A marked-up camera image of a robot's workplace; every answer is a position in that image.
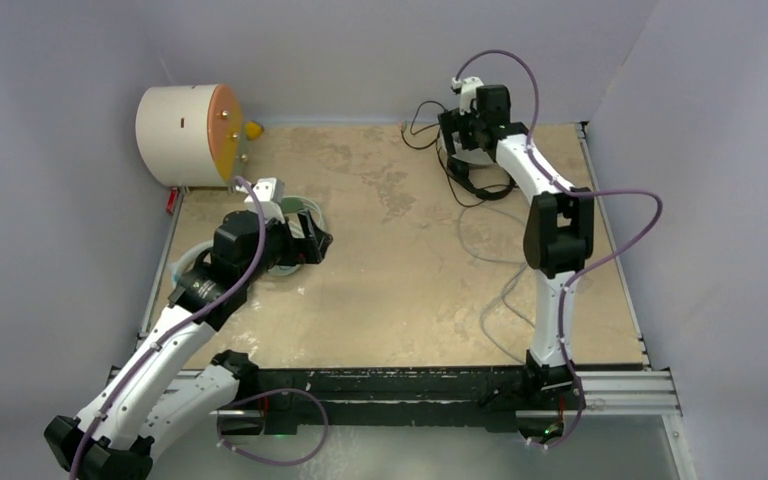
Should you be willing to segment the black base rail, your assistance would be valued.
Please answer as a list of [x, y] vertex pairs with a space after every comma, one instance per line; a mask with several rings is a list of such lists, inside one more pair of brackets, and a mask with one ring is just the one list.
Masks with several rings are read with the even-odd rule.
[[538, 390], [524, 365], [261, 368], [226, 350], [211, 365], [231, 373], [229, 408], [249, 410], [267, 435], [301, 426], [471, 427], [553, 438], [586, 402], [580, 380]]

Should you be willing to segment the mint green headphones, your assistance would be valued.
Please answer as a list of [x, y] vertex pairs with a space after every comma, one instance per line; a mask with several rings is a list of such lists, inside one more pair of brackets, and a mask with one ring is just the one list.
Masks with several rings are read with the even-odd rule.
[[[300, 210], [308, 210], [315, 214], [315, 223], [319, 227], [325, 228], [327, 226], [326, 218], [321, 206], [308, 197], [298, 195], [286, 196], [281, 201], [281, 207], [284, 213], [298, 213]], [[289, 220], [288, 225], [294, 238], [302, 237], [303, 230], [297, 221]], [[200, 254], [207, 252], [212, 245], [212, 240], [198, 243], [187, 250], [177, 261], [167, 264], [173, 286], [175, 286], [181, 276], [194, 265], [196, 258]], [[294, 274], [299, 269], [300, 266], [275, 266], [268, 271], [268, 274], [273, 277], [287, 277]]]

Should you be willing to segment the red clamp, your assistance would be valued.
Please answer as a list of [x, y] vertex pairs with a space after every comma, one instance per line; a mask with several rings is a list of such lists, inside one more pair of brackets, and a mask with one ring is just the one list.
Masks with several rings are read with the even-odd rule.
[[173, 216], [175, 214], [175, 211], [178, 205], [178, 197], [179, 197], [179, 189], [171, 188], [169, 190], [166, 204], [165, 204], [165, 212], [170, 216]]

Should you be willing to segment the white grey headphones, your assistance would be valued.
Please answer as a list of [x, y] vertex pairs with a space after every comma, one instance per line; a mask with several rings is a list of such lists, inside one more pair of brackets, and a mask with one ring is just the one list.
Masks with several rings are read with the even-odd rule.
[[451, 154], [451, 157], [467, 164], [481, 167], [496, 164], [491, 156], [481, 149], [457, 150], [454, 154]]

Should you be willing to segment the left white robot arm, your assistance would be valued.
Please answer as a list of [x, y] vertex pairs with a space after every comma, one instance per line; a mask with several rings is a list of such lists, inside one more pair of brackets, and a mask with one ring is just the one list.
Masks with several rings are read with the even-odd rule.
[[209, 246], [178, 278], [167, 306], [133, 356], [100, 394], [74, 416], [54, 417], [44, 438], [72, 479], [145, 479], [160, 455], [185, 430], [219, 407], [253, 407], [265, 414], [272, 396], [245, 353], [213, 357], [193, 382], [166, 392], [189, 359], [248, 299], [251, 284], [277, 266], [321, 263], [333, 242], [306, 209], [302, 236], [283, 215], [235, 211]]

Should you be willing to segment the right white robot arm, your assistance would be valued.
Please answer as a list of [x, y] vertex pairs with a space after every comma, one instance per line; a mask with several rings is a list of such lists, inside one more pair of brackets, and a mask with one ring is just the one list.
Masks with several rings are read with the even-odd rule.
[[523, 254], [536, 276], [534, 337], [524, 360], [524, 399], [544, 407], [573, 381], [567, 333], [578, 273], [594, 248], [594, 201], [540, 153], [532, 128], [511, 119], [503, 85], [455, 79], [456, 108], [439, 114], [448, 175], [476, 198], [495, 201], [518, 188], [529, 213]]

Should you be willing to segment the white cylinder drum orange lid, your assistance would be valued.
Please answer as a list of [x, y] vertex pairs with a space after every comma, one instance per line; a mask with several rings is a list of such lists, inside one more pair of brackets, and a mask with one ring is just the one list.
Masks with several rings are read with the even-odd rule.
[[166, 187], [228, 188], [244, 168], [244, 116], [226, 84], [156, 86], [136, 112], [140, 156]]

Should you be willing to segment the yellow small object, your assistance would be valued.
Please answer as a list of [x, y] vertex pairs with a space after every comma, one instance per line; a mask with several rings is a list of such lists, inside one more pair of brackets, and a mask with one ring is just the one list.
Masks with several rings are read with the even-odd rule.
[[244, 133], [249, 141], [257, 140], [263, 135], [264, 127], [255, 121], [247, 121], [244, 125]]

